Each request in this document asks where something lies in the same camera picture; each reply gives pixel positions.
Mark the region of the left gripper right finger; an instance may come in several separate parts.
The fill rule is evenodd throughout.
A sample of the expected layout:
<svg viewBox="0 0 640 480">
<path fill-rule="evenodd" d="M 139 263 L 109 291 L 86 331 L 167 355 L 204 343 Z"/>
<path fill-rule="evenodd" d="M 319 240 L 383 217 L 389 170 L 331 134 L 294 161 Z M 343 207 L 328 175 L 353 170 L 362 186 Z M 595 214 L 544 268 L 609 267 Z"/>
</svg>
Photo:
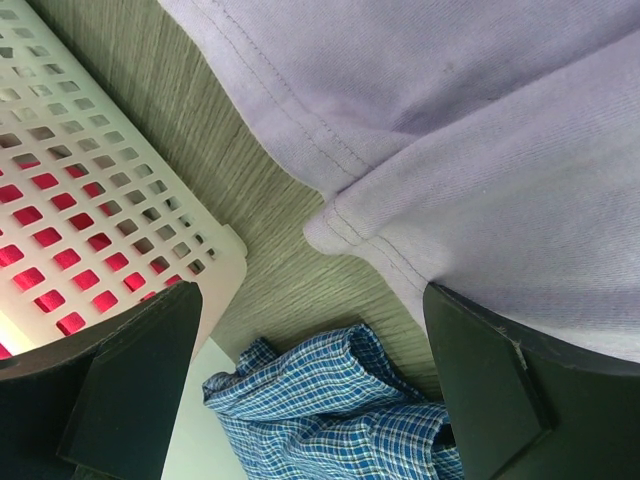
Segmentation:
<svg viewBox="0 0 640 480">
<path fill-rule="evenodd" d="M 427 336 L 468 479 L 636 479 L 639 366 L 437 284 Z"/>
</svg>

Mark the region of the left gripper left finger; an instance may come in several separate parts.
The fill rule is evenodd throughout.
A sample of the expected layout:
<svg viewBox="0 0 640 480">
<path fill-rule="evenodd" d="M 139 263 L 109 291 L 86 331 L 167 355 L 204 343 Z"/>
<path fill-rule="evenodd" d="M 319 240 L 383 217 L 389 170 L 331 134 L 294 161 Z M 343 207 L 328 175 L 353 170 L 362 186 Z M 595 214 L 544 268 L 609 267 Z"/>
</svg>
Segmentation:
<svg viewBox="0 0 640 480">
<path fill-rule="evenodd" d="M 162 475 L 202 311 L 194 282 L 1 362 L 1 476 Z"/>
</svg>

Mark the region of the purple t shirt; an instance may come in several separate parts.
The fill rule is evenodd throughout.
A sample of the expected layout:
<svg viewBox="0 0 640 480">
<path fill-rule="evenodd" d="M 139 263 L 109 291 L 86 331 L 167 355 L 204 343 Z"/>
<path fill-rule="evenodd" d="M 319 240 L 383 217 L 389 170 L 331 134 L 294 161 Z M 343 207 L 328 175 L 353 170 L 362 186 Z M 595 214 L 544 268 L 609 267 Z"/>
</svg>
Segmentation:
<svg viewBox="0 0 640 480">
<path fill-rule="evenodd" d="M 635 1 L 166 1 L 305 226 L 418 322 L 427 284 L 639 358 Z"/>
</svg>

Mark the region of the white plastic basket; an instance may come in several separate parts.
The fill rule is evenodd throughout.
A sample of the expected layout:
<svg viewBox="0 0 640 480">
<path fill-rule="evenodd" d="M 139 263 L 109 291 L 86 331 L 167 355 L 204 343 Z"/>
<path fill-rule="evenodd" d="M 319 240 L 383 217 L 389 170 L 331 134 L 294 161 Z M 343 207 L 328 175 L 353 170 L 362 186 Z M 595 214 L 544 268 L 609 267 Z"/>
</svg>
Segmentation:
<svg viewBox="0 0 640 480">
<path fill-rule="evenodd" d="M 1 5 L 1 356 L 169 286 L 203 295 L 203 345 L 247 272 L 219 223 L 24 1 Z"/>
</svg>

